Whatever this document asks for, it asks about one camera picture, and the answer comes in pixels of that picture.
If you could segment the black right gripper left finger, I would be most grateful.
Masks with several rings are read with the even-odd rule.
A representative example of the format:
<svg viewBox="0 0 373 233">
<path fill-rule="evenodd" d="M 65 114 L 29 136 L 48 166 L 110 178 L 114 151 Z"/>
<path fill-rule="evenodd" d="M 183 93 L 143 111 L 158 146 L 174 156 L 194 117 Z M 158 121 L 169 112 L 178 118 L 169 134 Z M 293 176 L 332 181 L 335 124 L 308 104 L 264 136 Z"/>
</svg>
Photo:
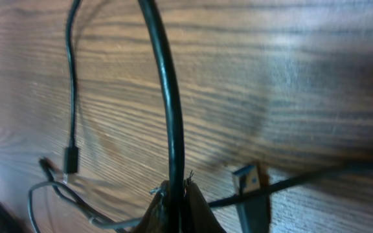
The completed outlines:
<svg viewBox="0 0 373 233">
<path fill-rule="evenodd" d="M 163 181 L 154 191 L 154 198 L 140 223 L 132 233 L 167 233 L 168 232 L 168 195 L 169 181 Z"/>
</svg>

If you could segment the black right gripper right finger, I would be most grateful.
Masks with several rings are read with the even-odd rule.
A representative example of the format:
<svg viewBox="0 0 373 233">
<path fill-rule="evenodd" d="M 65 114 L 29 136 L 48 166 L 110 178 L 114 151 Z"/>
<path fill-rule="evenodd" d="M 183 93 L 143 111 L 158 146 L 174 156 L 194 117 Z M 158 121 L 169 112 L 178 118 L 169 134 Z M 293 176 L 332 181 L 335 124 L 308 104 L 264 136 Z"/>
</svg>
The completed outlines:
<svg viewBox="0 0 373 233">
<path fill-rule="evenodd" d="M 196 183 L 186 185 L 183 212 L 183 232 L 186 233 L 226 233 Z"/>
</svg>

